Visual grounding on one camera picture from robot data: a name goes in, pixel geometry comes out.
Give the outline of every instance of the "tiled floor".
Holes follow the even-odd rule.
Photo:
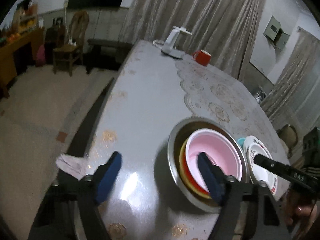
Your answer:
[[[68,149],[90,107],[117,72],[84,67],[52,73],[29,67],[0,100],[0,215],[27,239],[39,204],[55,178],[55,158]]]

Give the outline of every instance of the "electrical box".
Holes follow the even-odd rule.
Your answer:
[[[281,28],[280,22],[278,22],[273,16],[271,17],[267,28],[264,31],[264,35],[270,38],[272,41],[276,38],[279,30]]]
[[[284,46],[287,44],[287,41],[289,39],[290,35],[283,32],[283,30],[280,28],[279,32],[277,33],[273,43],[276,46],[276,48],[283,50]]]

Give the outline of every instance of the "wooden chair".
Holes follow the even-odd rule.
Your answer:
[[[53,50],[53,72],[57,72],[57,61],[69,62],[69,75],[72,76],[73,63],[81,60],[83,64],[83,44],[84,34],[89,23],[89,16],[86,11],[76,12],[69,25],[69,36],[67,43],[60,48]],[[69,44],[69,39],[72,38],[76,42],[76,46]]]
[[[292,149],[298,143],[298,133],[295,127],[290,124],[286,124],[280,130],[277,131],[279,138],[287,145],[289,151],[287,153],[288,159],[292,157]]]

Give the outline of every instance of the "stainless steel bowl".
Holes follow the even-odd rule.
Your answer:
[[[216,122],[206,118],[188,118],[179,122],[171,131],[168,141],[168,162],[174,182],[186,198],[196,207],[210,213],[218,213],[220,207],[213,201],[189,191],[180,178],[179,153],[183,142],[196,130],[209,128],[223,134],[236,148],[242,164],[242,182],[248,182],[248,164],[243,151],[229,132]]]

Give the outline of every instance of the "beige curtain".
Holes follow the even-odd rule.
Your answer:
[[[211,64],[241,78],[241,65],[252,54],[264,3],[265,0],[134,0],[120,41],[165,40],[173,25],[183,26],[193,35],[180,38],[178,48],[190,54],[204,49],[212,54]]]
[[[278,83],[261,103],[261,108],[273,122],[280,114],[288,112],[292,96],[300,87],[303,77],[313,68],[320,55],[320,40],[299,28],[299,39]]]

